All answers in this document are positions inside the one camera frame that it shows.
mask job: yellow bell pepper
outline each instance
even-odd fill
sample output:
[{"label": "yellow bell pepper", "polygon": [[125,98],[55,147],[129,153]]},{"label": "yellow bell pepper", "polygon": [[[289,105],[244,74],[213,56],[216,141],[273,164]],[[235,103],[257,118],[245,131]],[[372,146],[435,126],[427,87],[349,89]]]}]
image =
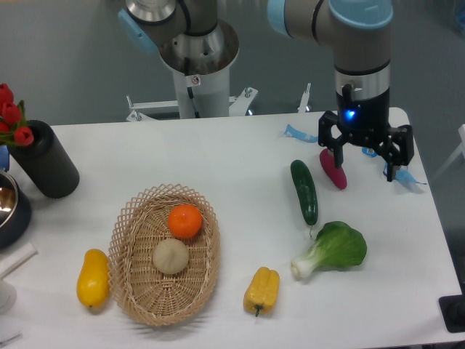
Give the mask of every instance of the yellow bell pepper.
[{"label": "yellow bell pepper", "polygon": [[269,313],[276,303],[278,291],[278,272],[261,267],[244,295],[244,308],[250,313],[255,313],[255,316],[258,316],[260,311]]}]

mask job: white cup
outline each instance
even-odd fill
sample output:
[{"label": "white cup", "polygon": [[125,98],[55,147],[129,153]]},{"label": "white cup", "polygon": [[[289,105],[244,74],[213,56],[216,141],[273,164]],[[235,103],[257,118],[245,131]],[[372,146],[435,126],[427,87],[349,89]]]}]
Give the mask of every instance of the white cup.
[{"label": "white cup", "polygon": [[0,314],[6,313],[16,302],[16,288],[0,280]]}]

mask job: orange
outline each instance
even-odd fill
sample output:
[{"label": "orange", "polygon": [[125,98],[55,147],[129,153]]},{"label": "orange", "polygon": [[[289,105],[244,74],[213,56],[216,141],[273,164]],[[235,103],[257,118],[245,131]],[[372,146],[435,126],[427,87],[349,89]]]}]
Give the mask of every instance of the orange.
[{"label": "orange", "polygon": [[168,229],[177,238],[192,238],[202,226],[202,214],[197,207],[183,204],[174,207],[168,216]]}]

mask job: blue indicator light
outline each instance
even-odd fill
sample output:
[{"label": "blue indicator light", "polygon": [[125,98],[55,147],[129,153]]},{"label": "blue indicator light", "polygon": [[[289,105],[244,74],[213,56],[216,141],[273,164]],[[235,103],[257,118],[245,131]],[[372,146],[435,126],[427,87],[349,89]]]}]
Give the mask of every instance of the blue indicator light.
[{"label": "blue indicator light", "polygon": [[346,117],[347,120],[352,120],[355,116],[355,112],[354,111],[345,111],[344,112],[344,115]]}]

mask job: cucumber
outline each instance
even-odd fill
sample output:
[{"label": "cucumber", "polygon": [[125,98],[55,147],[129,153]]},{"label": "cucumber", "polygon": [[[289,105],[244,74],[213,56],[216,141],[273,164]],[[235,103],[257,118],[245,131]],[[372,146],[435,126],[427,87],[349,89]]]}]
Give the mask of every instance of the cucumber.
[{"label": "cucumber", "polygon": [[318,200],[310,170],[303,161],[294,160],[291,164],[291,175],[304,220],[308,225],[314,225],[318,220]]}]

